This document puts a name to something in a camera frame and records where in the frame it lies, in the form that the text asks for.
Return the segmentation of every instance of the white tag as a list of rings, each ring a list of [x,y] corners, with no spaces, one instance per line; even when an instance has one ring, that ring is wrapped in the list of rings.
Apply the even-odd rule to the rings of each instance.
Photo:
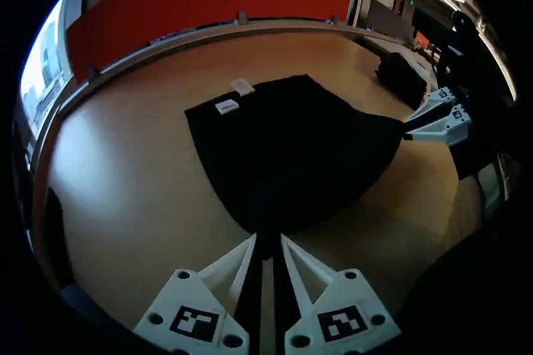
[[[215,104],[215,107],[219,110],[221,115],[224,115],[225,113],[238,109],[239,104],[237,104],[233,100],[226,100],[221,103]]]
[[[231,87],[238,94],[240,94],[241,97],[243,95],[250,94],[250,93],[253,93],[255,91],[255,89],[252,87],[252,85],[250,83],[248,83],[246,81],[246,79],[244,79],[242,77],[240,79],[237,79],[236,81],[233,81],[233,83],[231,83]]]

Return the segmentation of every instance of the orange wall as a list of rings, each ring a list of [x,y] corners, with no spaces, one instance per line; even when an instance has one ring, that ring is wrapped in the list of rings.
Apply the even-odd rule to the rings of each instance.
[[[102,0],[66,32],[69,58],[78,82],[87,67],[102,69],[146,45],[182,29],[235,19],[305,17],[346,20],[350,0]]]

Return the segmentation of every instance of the wooden table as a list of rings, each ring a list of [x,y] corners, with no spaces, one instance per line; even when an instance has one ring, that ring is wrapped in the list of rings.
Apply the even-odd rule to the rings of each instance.
[[[206,178],[185,109],[239,77],[308,73],[361,111],[405,119],[378,64],[338,35],[283,33],[176,53],[108,84],[67,117],[51,159],[77,282],[132,328],[176,268],[200,270],[248,236]],[[333,268],[361,269],[394,312],[443,251],[457,184],[445,145],[402,142],[359,201],[294,239]]]

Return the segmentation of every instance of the black fabric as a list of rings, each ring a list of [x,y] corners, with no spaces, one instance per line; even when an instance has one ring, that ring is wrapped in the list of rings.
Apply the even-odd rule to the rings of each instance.
[[[404,131],[402,122],[359,112],[307,75],[255,89],[185,111],[215,192],[250,233],[275,238],[337,213],[382,174]],[[240,108],[220,115],[215,104],[227,99]]]
[[[376,71],[379,81],[412,110],[418,109],[426,92],[426,82],[400,53],[381,57]]]

